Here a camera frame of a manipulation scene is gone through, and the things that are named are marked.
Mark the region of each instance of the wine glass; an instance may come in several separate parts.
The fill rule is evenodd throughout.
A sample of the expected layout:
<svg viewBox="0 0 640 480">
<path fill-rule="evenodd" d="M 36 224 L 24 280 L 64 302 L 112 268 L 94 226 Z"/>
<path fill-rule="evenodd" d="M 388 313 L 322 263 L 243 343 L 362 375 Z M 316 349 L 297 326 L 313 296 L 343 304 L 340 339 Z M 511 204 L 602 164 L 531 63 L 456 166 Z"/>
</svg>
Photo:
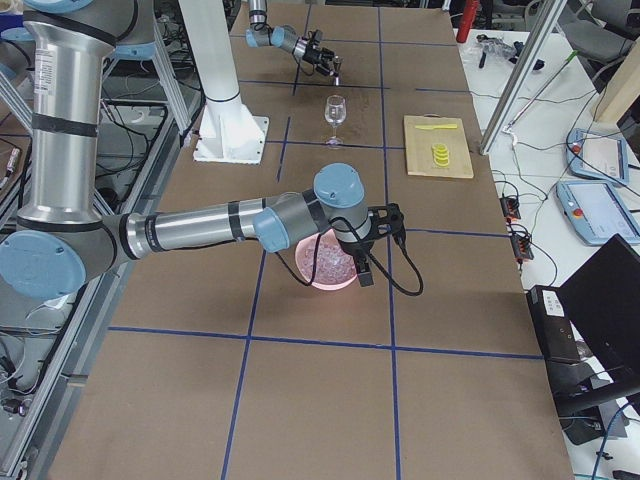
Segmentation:
<svg viewBox="0 0 640 480">
<path fill-rule="evenodd" d="M 347 101 L 340 95 L 331 95 L 327 98 L 324 108 L 324 118 L 333 127 L 333 136 L 327 140 L 329 148 L 338 148 L 342 145 L 342 139 L 336 136 L 336 130 L 347 118 Z"/>
</svg>

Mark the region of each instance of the white desk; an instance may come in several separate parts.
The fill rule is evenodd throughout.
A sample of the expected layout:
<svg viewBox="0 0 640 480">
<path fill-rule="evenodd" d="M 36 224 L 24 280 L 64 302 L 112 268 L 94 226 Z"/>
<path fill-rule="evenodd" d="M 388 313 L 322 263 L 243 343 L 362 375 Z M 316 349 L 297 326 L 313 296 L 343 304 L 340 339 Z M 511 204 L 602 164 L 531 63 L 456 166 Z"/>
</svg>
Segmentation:
<svg viewBox="0 0 640 480">
<path fill-rule="evenodd" d="M 474 96 L 474 106 L 480 127 L 484 132 L 491 115 L 498 104 L 497 98 L 504 90 L 509 75 L 513 71 L 513 65 L 507 60 L 496 56 L 486 59 L 484 68 L 479 68 L 481 48 L 475 38 L 478 34 L 487 36 L 500 35 L 505 43 L 514 41 L 526 41 L 526 32 L 496 32 L 472 30 L 466 44 L 459 45 L 460 55 L 463 61 L 465 74 L 469 83 L 469 89 Z M 552 34 L 547 40 L 540 58 L 546 63 L 545 67 L 529 75 L 525 87 L 520 95 L 533 96 L 542 84 L 551 75 L 557 72 L 564 60 L 571 53 L 571 47 L 560 34 Z M 577 128 L 588 128 L 603 133 L 618 131 L 615 125 L 603 125 L 593 123 L 591 105 L 598 101 L 598 95 L 592 96 L 593 86 L 589 77 L 584 72 L 577 60 L 571 62 L 549 88 L 542 95 L 542 99 L 562 101 L 569 98 L 581 97 L 560 104 L 549 102 L 535 102 L 523 115 L 514 127 L 519 142 L 544 148 L 555 144 L 563 144 L 567 133 L 576 121 L 585 103 L 589 103 L 575 124 Z M 513 107 L 509 118 L 527 102 L 521 99 Z M 533 242 L 544 249 L 555 260 L 558 272 L 554 285 L 561 285 L 573 272 L 575 272 L 591 255 L 597 247 L 586 246 L 562 213 L 560 204 L 555 196 L 555 184 L 560 179 L 575 178 L 565 171 L 566 155 L 564 145 L 546 151 L 537 151 L 523 145 L 516 147 L 517 161 L 520 167 L 520 176 L 516 157 L 511 145 L 511 137 L 500 134 L 490 151 L 491 166 L 494 170 L 495 180 L 507 180 L 514 184 L 521 195 L 520 213 L 522 220 L 518 223 L 527 229 L 533 229 Z M 638 164 L 637 159 L 629 151 L 630 163 Z M 640 172 L 631 171 L 630 186 L 640 191 Z M 532 195 L 543 194 L 537 191 L 529 182 L 544 192 L 549 192 L 549 198 L 542 204 Z M 504 188 L 505 195 L 515 193 L 513 187 L 502 183 L 496 183 L 498 194 Z M 640 198 L 626 189 L 619 189 L 624 202 L 630 209 L 640 208 Z M 525 289 L 533 285 L 547 285 L 554 278 L 552 262 L 540 251 L 534 249 L 535 259 L 527 262 L 522 270 L 522 285 Z M 634 416 L 630 408 L 625 411 L 627 416 Z M 612 478 L 612 470 L 621 469 L 635 473 L 640 472 L 640 424 L 632 422 L 627 428 L 629 438 L 626 440 L 610 440 L 605 451 L 613 455 L 613 460 L 600 462 L 598 475 Z M 601 439 L 594 440 L 579 447 L 574 446 L 568 440 L 567 449 L 571 456 L 573 470 L 578 474 L 591 474 L 595 462 L 595 452 L 599 449 Z"/>
</svg>

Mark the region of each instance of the white pillar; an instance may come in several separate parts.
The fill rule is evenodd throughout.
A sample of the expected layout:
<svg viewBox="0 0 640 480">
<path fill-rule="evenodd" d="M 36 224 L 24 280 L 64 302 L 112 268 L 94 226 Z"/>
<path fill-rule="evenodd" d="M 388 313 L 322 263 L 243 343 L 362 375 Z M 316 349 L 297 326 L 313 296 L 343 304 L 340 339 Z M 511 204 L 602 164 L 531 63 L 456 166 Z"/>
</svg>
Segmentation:
<svg viewBox="0 0 640 480">
<path fill-rule="evenodd" d="M 207 96 L 194 159 L 260 163 L 269 119 L 242 103 L 222 0 L 180 0 L 180 9 Z"/>
</svg>

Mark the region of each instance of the table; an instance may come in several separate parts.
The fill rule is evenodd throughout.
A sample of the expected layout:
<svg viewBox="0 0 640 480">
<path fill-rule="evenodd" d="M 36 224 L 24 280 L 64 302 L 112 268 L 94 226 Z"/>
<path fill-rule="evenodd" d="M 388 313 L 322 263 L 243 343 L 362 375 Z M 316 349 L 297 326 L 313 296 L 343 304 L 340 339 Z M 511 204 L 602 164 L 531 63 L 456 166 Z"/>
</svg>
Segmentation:
<svg viewBox="0 0 640 480">
<path fill-rule="evenodd" d="M 255 244 L 145 259 L 50 478 L 570 478 L 488 158 L 472 154 L 470 181 L 405 173 L 405 114 L 461 117 L 469 144 L 481 138 L 448 16 L 269 10 L 323 29 L 343 86 L 246 47 L 242 11 L 231 40 L 244 102 L 270 116 L 262 163 L 194 163 L 191 145 L 160 210 L 300 191 L 347 162 L 369 204 L 401 205 L 426 293 L 403 297 L 377 273 L 366 289 L 305 289 Z M 348 109 L 335 151 L 322 143 L 332 93 Z M 374 253 L 413 281 L 390 244 Z"/>
<path fill-rule="evenodd" d="M 526 32 L 495 32 L 472 30 L 469 41 L 459 46 L 469 89 L 474 95 L 474 106 L 478 114 L 481 129 L 486 128 L 491 114 L 498 100 L 492 96 L 500 95 L 512 71 L 512 64 L 503 59 L 489 57 L 483 69 L 478 68 L 481 50 L 475 42 L 479 34 L 495 36 L 499 33 L 505 43 L 514 41 L 526 42 Z M 561 35 L 552 34 L 542 50 L 541 58 L 546 62 L 544 69 L 529 75 L 521 95 L 534 95 L 549 76 L 553 75 L 569 56 L 572 49 L 567 40 Z M 578 61 L 571 62 L 560 76 L 551 84 L 541 96 L 544 100 L 564 101 L 563 103 L 536 102 L 514 128 L 520 145 L 516 146 L 514 156 L 511 137 L 500 135 L 496 144 L 490 150 L 491 167 L 494 169 L 494 179 L 498 194 L 505 195 L 514 192 L 509 185 L 500 183 L 504 180 L 511 182 L 521 194 L 522 220 L 518 223 L 534 232 L 535 245 L 548 252 L 557 265 L 557 273 L 551 260 L 534 248 L 534 261 L 524 264 L 522 269 L 522 285 L 525 289 L 533 285 L 547 285 L 553 280 L 553 285 L 561 285 L 575 272 L 597 247 L 585 245 L 574 232 L 562 213 L 562 208 L 554 193 L 554 187 L 560 179 L 575 179 L 566 172 L 564 141 L 571 126 L 576 123 L 577 128 L 591 128 L 603 133 L 619 131 L 616 125 L 593 123 L 591 107 L 597 104 L 599 96 L 593 90 L 593 85 Z M 519 100 L 513 107 L 512 116 L 524 106 L 526 99 Z M 537 151 L 522 142 L 536 147 L 557 145 L 554 148 Z M 629 148 L 630 163 L 638 165 L 638 160 Z M 631 170 L 630 186 L 636 191 L 640 187 L 638 173 Z M 549 193 L 549 199 L 541 206 L 536 196 Z M 628 190 L 618 189 L 625 204 L 630 209 L 640 207 L 640 198 Z M 589 363 L 596 372 L 602 371 L 596 359 Z M 625 414 L 637 418 L 635 412 L 627 409 Z M 640 424 L 632 422 L 628 427 L 629 439 L 611 441 L 607 443 L 606 451 L 614 457 L 611 461 L 600 463 L 599 475 L 611 478 L 611 471 L 616 469 L 632 472 L 640 471 Z M 573 470 L 577 473 L 591 474 L 595 461 L 594 452 L 598 450 L 601 439 L 594 440 L 576 447 L 567 441 L 567 448 L 571 457 Z"/>
</svg>

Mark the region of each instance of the ice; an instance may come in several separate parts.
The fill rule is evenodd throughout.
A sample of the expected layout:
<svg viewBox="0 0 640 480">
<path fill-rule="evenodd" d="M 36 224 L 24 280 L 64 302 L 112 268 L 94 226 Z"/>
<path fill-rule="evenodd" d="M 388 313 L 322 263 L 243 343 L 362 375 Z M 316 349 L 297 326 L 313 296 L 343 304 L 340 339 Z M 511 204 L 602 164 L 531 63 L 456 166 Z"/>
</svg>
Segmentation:
<svg viewBox="0 0 640 480">
<path fill-rule="evenodd" d="M 311 278 L 313 271 L 313 252 L 315 250 L 315 239 L 309 242 L 307 248 L 302 253 L 300 271 L 307 278 Z M 342 251 L 335 239 L 322 237 L 318 248 L 318 266 L 316 267 L 316 277 L 314 282 L 324 285 L 337 285 L 353 278 L 356 268 L 353 258 Z"/>
</svg>

